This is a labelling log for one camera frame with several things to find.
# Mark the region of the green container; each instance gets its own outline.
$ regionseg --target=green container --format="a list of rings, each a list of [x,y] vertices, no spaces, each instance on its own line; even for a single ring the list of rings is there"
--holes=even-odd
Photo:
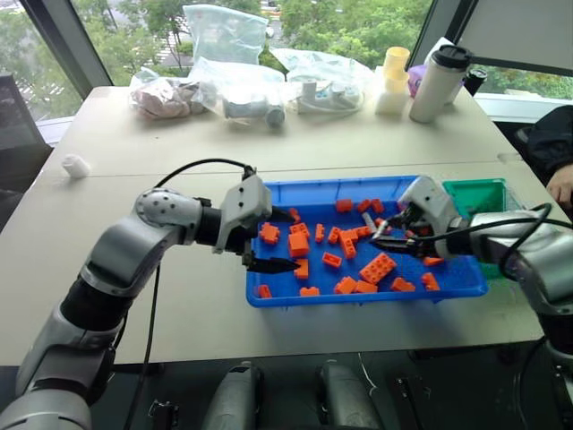
[[[476,213],[504,212],[523,209],[504,179],[476,179],[473,181],[446,181],[444,188],[451,195],[459,214],[466,219]],[[497,264],[482,264],[487,279],[501,278]]]

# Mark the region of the yellow cup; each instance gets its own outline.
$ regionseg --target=yellow cup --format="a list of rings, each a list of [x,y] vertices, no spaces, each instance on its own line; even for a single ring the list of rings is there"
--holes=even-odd
[[[408,83],[409,75],[402,69],[390,69],[384,74],[384,88],[387,92],[402,92]]]
[[[410,51],[405,47],[389,47],[384,58],[384,74],[389,70],[404,70]]]

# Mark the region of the blue tray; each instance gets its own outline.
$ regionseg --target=blue tray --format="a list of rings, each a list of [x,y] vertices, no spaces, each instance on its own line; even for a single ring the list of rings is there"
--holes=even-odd
[[[381,214],[387,218],[398,212],[397,199],[416,179],[416,176],[390,176],[356,179],[335,179],[324,181],[274,182],[266,186],[272,192],[273,204],[279,208],[297,208],[302,222],[311,232],[309,245],[310,253],[303,258],[309,260],[309,279],[299,280],[293,272],[277,275],[247,273],[246,297],[255,307],[318,305],[327,303],[365,303],[379,300],[408,300],[429,298],[434,301],[453,297],[476,297],[488,291],[488,286],[480,271],[480,266],[474,257],[458,257],[437,266],[425,267],[420,260],[409,255],[389,254],[396,263],[394,269],[386,278],[379,282],[379,292],[374,294],[334,294],[334,287],[345,276],[355,280],[360,279],[359,271],[376,257],[380,250],[368,244],[367,239],[361,239],[356,244],[357,256],[346,260],[338,244],[331,245],[327,237],[330,228],[338,226],[343,229],[361,227],[364,225],[360,213],[352,210],[349,213],[336,212],[334,203],[339,199],[352,199],[355,205],[364,199],[379,198],[384,203],[385,211]],[[372,218],[377,215],[368,210]],[[325,239],[321,244],[314,241],[316,224],[325,227]],[[288,258],[288,224],[273,224],[280,228],[280,239],[276,245],[267,245],[260,239],[253,239],[252,247],[260,258],[272,256]],[[402,237],[403,232],[394,230],[392,236]],[[339,269],[333,269],[322,262],[324,252],[342,257]],[[430,271],[440,284],[440,291],[426,291],[421,277]],[[390,291],[392,281],[401,276],[415,285],[412,292]],[[259,298],[260,284],[269,285],[272,298]],[[320,296],[300,297],[301,287],[318,287]]]

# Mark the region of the plastic bag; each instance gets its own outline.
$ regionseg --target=plastic bag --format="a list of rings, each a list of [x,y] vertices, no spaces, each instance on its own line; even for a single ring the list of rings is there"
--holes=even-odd
[[[129,87],[131,106],[148,119],[188,116],[204,110],[200,103],[192,101],[199,85],[187,78],[165,78],[142,67]]]
[[[193,59],[200,57],[257,65],[269,20],[210,4],[183,6],[193,39]]]
[[[281,85],[285,76],[256,64],[221,63],[200,58],[189,73],[199,82],[193,101],[224,118],[249,124],[261,118],[270,128],[285,121]]]
[[[289,71],[289,95],[298,113],[347,114],[360,109],[364,88],[374,73],[343,56],[317,51],[272,48],[270,52]]]

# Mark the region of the white table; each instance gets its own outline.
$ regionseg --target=white table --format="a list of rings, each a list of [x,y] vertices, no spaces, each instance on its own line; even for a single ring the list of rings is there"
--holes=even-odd
[[[370,107],[344,118],[288,115],[283,130],[274,133],[264,125],[237,125],[213,114],[142,121],[127,98],[126,88],[96,88],[58,143],[44,176],[65,176],[60,164],[68,153],[87,160],[93,176],[161,175],[207,157],[237,159],[270,172],[494,161],[516,153],[465,89],[432,125],[415,123],[406,112],[402,118],[375,116]]]
[[[360,147],[356,152],[368,159]],[[61,155],[59,149],[55,155]],[[519,161],[285,170],[262,177],[276,181],[411,174],[437,180],[505,177],[522,203],[550,200]],[[100,233],[128,213],[135,197],[158,179],[153,175],[99,176],[70,182],[44,175],[24,196],[0,236],[0,365],[21,362]],[[176,178],[171,186],[187,195],[210,197],[217,205],[226,189],[239,180],[239,173],[194,173]],[[565,219],[559,210],[553,216]],[[412,301],[257,309],[245,300],[244,268],[236,256],[213,255],[200,245],[179,246],[168,251],[163,262],[151,358],[179,361],[458,347],[537,338],[539,324],[516,289],[496,281],[483,297],[438,304]],[[145,288],[130,312],[119,363],[142,360],[151,290],[151,286]]]

